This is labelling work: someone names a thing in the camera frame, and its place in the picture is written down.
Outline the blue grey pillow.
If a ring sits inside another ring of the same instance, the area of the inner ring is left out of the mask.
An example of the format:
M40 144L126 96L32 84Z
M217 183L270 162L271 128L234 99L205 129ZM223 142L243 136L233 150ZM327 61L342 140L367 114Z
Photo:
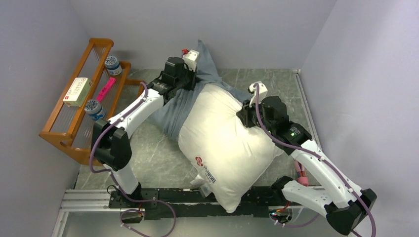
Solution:
M147 118L149 123L157 126L164 134L175 141L178 140L181 127L206 84L219 86L230 93L240 103L251 98L249 93L240 91L223 81L222 77L218 74L209 49L202 40L198 39L195 50L200 53L200 58L197 63L198 82L195 89L193 91L184 89L177 91L173 99Z

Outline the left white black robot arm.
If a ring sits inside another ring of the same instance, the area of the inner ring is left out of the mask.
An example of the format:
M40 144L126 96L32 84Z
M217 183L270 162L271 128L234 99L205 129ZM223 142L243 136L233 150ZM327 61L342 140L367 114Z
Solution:
M198 60L197 53L168 58L159 76L148 84L142 84L144 90L134 102L108 120L97 120L93 126L90 170L99 173L93 168L93 160L99 161L104 166L103 171L110 173L117 189L123 193L122 201L128 207L138 206L143 199L141 184L129 165L132 157L130 138L152 113L174 98L179 90L194 89Z

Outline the white pillow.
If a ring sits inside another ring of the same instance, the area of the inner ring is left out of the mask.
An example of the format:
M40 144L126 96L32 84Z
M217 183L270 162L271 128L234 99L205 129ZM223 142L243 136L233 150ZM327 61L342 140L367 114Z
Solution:
M246 128L231 93L204 85L182 125L178 144L228 213L283 151L257 127Z

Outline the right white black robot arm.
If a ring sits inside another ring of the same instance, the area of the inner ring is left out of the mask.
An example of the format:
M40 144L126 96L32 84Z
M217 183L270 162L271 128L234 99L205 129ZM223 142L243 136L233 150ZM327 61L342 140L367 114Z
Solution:
M245 100L236 115L245 127L265 128L275 145L309 170L324 188L321 192L282 176L270 187L276 204L299 203L325 217L341 235L354 233L358 224L370 216L377 199L375 192L362 189L343 175L319 150L312 135L289 119L287 106L278 96L266 97L259 105Z

